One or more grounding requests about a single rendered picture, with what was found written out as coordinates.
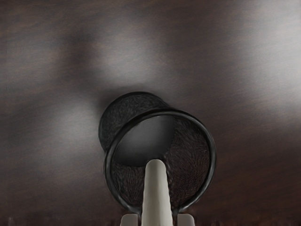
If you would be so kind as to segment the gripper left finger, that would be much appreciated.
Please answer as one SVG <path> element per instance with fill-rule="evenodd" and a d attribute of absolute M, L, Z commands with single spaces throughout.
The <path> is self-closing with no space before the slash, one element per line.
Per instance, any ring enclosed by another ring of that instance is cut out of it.
<path fill-rule="evenodd" d="M 141 216 L 138 214 L 125 214 L 121 217 L 120 226 L 141 226 Z"/>

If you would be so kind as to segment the black mesh pen holder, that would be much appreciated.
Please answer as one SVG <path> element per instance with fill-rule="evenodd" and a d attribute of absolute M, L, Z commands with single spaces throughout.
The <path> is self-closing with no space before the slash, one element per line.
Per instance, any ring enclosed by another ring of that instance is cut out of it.
<path fill-rule="evenodd" d="M 166 166 L 173 214 L 196 203 L 213 179 L 216 147 L 209 130 L 152 93 L 131 92 L 111 102 L 98 136 L 107 186 L 130 212 L 142 212 L 145 169 L 151 160 Z"/>

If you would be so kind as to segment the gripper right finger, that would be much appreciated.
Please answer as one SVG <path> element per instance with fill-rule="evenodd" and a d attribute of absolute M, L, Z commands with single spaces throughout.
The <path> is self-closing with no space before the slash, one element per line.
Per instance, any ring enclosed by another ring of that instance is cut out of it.
<path fill-rule="evenodd" d="M 195 220 L 190 214 L 178 214 L 177 226 L 195 226 Z"/>

